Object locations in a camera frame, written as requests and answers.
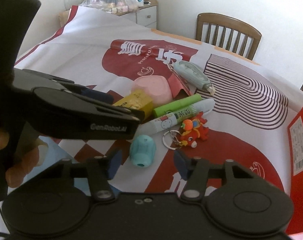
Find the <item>toy figurine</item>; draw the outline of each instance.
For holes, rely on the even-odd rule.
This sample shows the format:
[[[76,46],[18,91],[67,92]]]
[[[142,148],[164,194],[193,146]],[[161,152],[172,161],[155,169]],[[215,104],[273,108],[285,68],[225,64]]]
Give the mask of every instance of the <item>toy figurine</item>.
[[[203,114],[203,112],[200,112],[191,120],[185,120],[183,122],[181,127],[185,130],[185,132],[183,132],[179,138],[179,141],[183,146],[190,146],[192,148],[195,148],[197,146],[197,138],[200,138],[203,141],[208,139],[207,134],[209,128],[204,127],[204,124],[207,123],[207,120],[202,118]]]

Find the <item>yellow box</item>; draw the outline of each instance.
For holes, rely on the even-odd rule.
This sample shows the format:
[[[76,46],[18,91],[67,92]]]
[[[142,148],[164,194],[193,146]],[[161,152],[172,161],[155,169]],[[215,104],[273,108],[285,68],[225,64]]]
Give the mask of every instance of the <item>yellow box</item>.
[[[113,105],[144,111],[145,119],[150,117],[154,108],[152,98],[145,94],[143,90],[135,90],[129,96],[124,97]]]

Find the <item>turquoise object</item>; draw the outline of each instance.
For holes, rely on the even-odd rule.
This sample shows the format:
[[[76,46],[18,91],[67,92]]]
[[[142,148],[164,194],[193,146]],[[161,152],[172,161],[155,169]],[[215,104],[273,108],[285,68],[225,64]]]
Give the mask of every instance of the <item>turquoise object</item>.
[[[147,135],[138,136],[130,146],[130,160],[141,168],[150,166],[154,161],[156,143]]]

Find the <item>human hand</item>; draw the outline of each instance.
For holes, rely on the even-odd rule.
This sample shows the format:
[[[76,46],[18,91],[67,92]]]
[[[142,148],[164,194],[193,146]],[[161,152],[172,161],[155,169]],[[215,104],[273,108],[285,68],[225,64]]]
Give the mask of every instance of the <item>human hand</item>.
[[[0,150],[4,149],[9,141],[9,134],[0,128]],[[6,171],[6,181],[9,187],[16,188],[19,187],[27,174],[29,174],[34,167],[37,166],[40,155],[39,155],[39,146],[47,145],[39,138],[33,142],[29,147],[30,150],[27,152],[20,163],[15,164],[13,167],[9,168]]]

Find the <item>striped pattern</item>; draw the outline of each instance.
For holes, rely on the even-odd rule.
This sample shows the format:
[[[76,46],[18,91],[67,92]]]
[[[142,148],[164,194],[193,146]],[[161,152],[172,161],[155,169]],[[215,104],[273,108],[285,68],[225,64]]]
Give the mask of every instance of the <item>striped pattern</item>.
[[[215,99],[215,112],[232,115],[265,130],[277,129],[284,123],[288,98],[258,73],[216,55],[211,55],[204,73],[216,93],[211,96],[207,91],[196,92],[203,98]]]

